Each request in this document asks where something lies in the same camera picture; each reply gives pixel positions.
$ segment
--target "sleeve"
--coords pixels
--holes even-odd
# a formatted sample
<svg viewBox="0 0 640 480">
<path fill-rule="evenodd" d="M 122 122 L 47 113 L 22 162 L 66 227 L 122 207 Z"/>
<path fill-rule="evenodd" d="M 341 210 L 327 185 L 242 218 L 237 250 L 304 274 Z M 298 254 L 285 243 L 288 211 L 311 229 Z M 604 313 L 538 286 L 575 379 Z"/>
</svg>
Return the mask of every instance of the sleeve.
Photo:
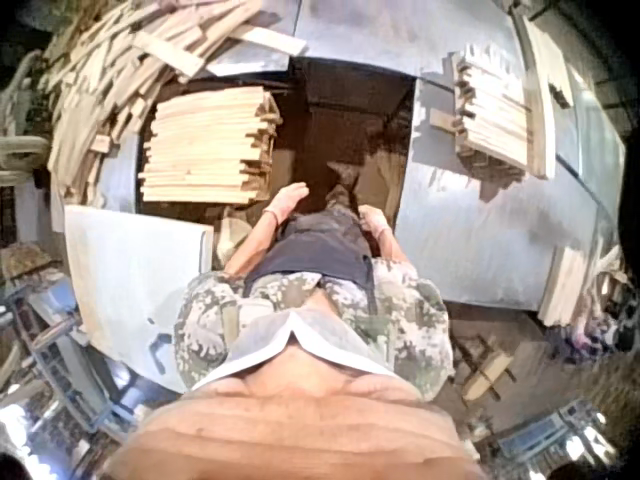
<svg viewBox="0 0 640 480">
<path fill-rule="evenodd" d="M 440 293 L 410 264 L 374 259 L 373 268 L 378 314 L 391 319 L 390 363 L 432 400 L 454 372 L 449 316 Z"/>
<path fill-rule="evenodd" d="M 224 272 L 209 272 L 189 283 L 174 327 L 178 371 L 191 388 L 224 362 L 225 317 L 237 317 L 243 282 Z"/>
</svg>

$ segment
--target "skin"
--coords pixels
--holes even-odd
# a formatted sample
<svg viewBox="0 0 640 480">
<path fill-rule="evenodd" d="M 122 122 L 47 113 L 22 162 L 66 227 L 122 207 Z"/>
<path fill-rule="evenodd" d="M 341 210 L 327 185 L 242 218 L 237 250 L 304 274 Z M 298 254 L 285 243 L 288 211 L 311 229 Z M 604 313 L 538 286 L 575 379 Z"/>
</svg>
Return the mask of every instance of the skin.
<svg viewBox="0 0 640 480">
<path fill-rule="evenodd" d="M 298 190 L 296 198 L 304 193 L 292 190 Z M 304 196 L 295 202 L 286 198 L 280 205 L 287 208 L 266 213 L 225 271 L 250 271 L 271 245 L 280 220 Z M 379 233 L 383 256 L 406 261 L 391 230 Z M 342 321 L 321 289 L 302 308 Z M 112 458 L 108 476 L 484 478 L 462 448 L 451 418 L 426 405 L 411 384 L 319 359 L 295 340 L 268 362 L 156 411 Z"/>
</svg>

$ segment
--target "workbench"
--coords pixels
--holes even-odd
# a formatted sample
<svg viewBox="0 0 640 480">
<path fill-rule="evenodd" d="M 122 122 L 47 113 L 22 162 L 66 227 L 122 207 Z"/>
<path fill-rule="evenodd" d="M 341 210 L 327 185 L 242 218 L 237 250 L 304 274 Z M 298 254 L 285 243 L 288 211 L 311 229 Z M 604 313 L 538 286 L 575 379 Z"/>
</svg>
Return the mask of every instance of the workbench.
<svg viewBox="0 0 640 480">
<path fill-rule="evenodd" d="M 454 154 L 453 137 L 429 125 L 431 108 L 453 113 L 449 53 L 493 43 L 515 74 L 524 73 L 512 19 L 490 0 L 264 0 L 263 11 L 255 23 L 306 40 L 307 57 L 417 79 L 396 236 L 445 300 L 537 310 L 556 246 L 589 256 L 597 236 L 605 248 L 614 241 L 624 147 L 573 69 L 575 107 L 554 102 L 552 180 L 528 176 L 484 203 Z M 216 63 L 224 76 L 286 71 L 289 59 L 241 43 Z M 128 188 L 135 190 L 135 179 Z"/>
</svg>

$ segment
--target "person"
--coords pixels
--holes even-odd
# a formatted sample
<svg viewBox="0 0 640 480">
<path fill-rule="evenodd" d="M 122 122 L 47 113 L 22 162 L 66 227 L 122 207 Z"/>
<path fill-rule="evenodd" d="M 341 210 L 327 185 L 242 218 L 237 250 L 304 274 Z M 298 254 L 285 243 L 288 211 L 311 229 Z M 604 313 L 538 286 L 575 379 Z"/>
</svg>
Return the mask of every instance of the person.
<svg viewBox="0 0 640 480">
<path fill-rule="evenodd" d="M 380 210 L 356 214 L 336 187 L 322 212 L 292 215 L 308 194 L 281 189 L 224 271 L 191 282 L 175 326 L 191 391 L 109 478 L 484 478 L 428 405 L 452 373 L 438 291 Z"/>
</svg>

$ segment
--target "hand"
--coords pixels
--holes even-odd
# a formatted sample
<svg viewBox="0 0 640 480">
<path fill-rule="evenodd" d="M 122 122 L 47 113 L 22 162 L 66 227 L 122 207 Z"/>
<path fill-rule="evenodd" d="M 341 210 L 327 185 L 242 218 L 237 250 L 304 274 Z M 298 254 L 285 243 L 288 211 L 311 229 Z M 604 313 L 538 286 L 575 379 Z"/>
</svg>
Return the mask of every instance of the hand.
<svg viewBox="0 0 640 480">
<path fill-rule="evenodd" d="M 387 222 L 384 213 L 379 208 L 361 205 L 358 211 L 360 212 L 360 226 L 363 230 L 370 231 L 376 241 L 380 238 L 382 232 L 391 230 L 389 222 Z"/>
<path fill-rule="evenodd" d="M 309 195 L 309 188 L 306 183 L 292 183 L 281 188 L 264 211 L 273 213 L 278 220 L 278 225 L 281 225 L 282 222 L 289 218 L 298 202 L 307 195 Z"/>
</svg>

